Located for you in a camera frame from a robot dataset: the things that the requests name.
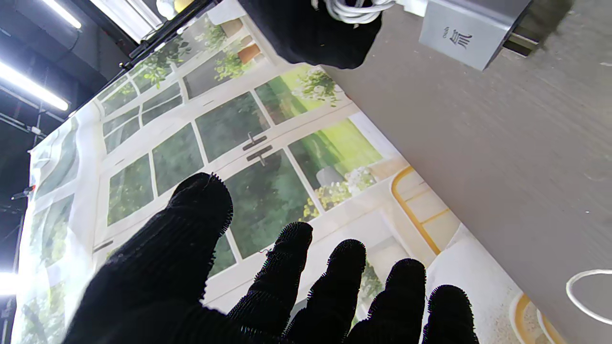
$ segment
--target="gloved hand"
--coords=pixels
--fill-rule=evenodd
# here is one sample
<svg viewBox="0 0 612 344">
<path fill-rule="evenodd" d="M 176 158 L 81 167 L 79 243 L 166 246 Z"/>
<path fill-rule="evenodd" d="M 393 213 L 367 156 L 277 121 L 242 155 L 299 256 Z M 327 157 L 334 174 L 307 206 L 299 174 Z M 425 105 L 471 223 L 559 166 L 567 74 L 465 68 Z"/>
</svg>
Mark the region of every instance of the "gloved hand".
<svg viewBox="0 0 612 344">
<path fill-rule="evenodd" d="M 180 183 L 153 216 L 101 267 L 87 287 L 64 343 L 404 343 L 418 344 L 425 307 L 425 268 L 395 264 L 366 320 L 349 333 L 365 247 L 341 242 L 287 327 L 312 227 L 291 223 L 238 304 L 224 315 L 202 307 L 217 240 L 230 224 L 230 195 L 217 176 Z M 475 344 L 469 301 L 454 286 L 431 295 L 426 344 Z"/>
</svg>

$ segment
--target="metal pole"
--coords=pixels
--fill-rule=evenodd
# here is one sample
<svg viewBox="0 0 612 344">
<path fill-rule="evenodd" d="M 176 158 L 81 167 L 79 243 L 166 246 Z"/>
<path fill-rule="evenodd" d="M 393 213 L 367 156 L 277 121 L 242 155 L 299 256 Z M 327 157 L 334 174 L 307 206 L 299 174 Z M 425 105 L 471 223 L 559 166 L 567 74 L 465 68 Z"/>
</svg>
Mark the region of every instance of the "metal pole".
<svg viewBox="0 0 612 344">
<path fill-rule="evenodd" d="M 19 246 L 21 245 L 21 234 L 23 233 L 23 222 L 26 219 L 26 212 L 24 211 L 21 215 L 21 221 L 19 222 L 19 230 L 17 231 L 17 243 L 15 244 L 15 257 L 13 258 L 13 273 L 17 273 L 19 268 Z M 4 325 L 2 325 L 2 344 L 7 344 L 8 330 L 9 330 L 9 318 L 10 313 L 13 310 L 13 300 L 15 297 L 11 297 L 6 304 L 6 309 L 2 311 L 2 317 L 4 319 Z"/>
</svg>

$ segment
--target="coiled white cable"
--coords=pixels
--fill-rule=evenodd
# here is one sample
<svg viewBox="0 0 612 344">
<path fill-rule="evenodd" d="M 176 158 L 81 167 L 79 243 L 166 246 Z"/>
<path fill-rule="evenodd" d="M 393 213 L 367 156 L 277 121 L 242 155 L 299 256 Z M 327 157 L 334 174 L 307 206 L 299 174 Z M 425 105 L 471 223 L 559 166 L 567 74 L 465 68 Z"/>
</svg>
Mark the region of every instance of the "coiled white cable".
<svg viewBox="0 0 612 344">
<path fill-rule="evenodd" d="M 382 11 L 395 4 L 395 0 L 372 0 L 372 6 L 362 7 L 364 0 L 357 0 L 355 6 L 349 6 L 345 0 L 323 0 L 327 4 L 327 12 L 336 20 L 348 24 L 367 24 L 374 21 Z M 318 9 L 319 0 L 312 0 L 312 6 Z"/>
<path fill-rule="evenodd" d="M 605 316 L 599 315 L 593 312 L 592 310 L 588 309 L 582 302 L 578 301 L 576 296 L 574 296 L 573 294 L 572 287 L 574 283 L 576 283 L 579 279 L 582 279 L 587 276 L 593 276 L 593 275 L 612 275 L 612 270 L 595 269 L 595 270 L 580 272 L 574 275 L 571 279 L 569 279 L 569 281 L 567 281 L 567 284 L 565 285 L 565 292 L 567 293 L 567 296 L 570 298 L 573 304 L 576 305 L 576 307 L 578 307 L 581 311 L 586 313 L 588 316 L 590 316 L 591 318 L 595 320 L 599 320 L 602 323 L 612 325 L 612 319 L 608 319 Z"/>
</svg>

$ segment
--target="ceiling light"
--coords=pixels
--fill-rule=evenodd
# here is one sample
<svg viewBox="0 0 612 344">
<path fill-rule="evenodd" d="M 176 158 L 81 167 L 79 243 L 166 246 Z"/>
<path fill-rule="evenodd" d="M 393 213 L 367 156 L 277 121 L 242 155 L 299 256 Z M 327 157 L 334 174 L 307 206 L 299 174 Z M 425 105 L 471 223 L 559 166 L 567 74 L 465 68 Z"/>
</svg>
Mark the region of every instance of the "ceiling light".
<svg viewBox="0 0 612 344">
<path fill-rule="evenodd" d="M 13 83 L 15 86 L 18 86 L 22 90 L 62 111 L 68 110 L 68 103 L 66 101 L 47 91 L 37 83 L 26 78 L 24 75 L 18 73 L 16 70 L 3 64 L 2 62 L 0 62 L 0 78 Z"/>
<path fill-rule="evenodd" d="M 19 275 L 0 272 L 0 295 L 15 295 L 21 287 Z"/>
<path fill-rule="evenodd" d="M 70 25 L 74 26 L 77 29 L 81 28 L 81 23 L 79 23 L 79 21 L 75 17 L 73 17 L 72 14 L 68 13 L 68 11 L 66 11 L 62 6 L 60 6 L 60 4 L 58 4 L 54 0 L 42 1 L 46 3 L 49 7 L 51 7 L 52 10 L 57 12 L 57 14 L 59 14 L 63 19 L 69 22 Z"/>
</svg>

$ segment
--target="gray tabletop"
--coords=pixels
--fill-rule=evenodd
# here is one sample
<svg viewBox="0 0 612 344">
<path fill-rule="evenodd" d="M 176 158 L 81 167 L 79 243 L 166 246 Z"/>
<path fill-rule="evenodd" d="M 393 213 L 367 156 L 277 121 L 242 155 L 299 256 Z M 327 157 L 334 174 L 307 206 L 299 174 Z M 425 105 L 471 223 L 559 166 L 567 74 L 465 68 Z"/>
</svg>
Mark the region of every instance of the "gray tabletop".
<svg viewBox="0 0 612 344">
<path fill-rule="evenodd" d="M 610 17 L 578 0 L 539 51 L 478 72 L 419 45 L 422 18 L 395 6 L 362 67 L 328 69 L 569 343 L 612 338 L 565 294 L 612 267 Z M 577 284 L 612 318 L 609 290 Z"/>
</svg>

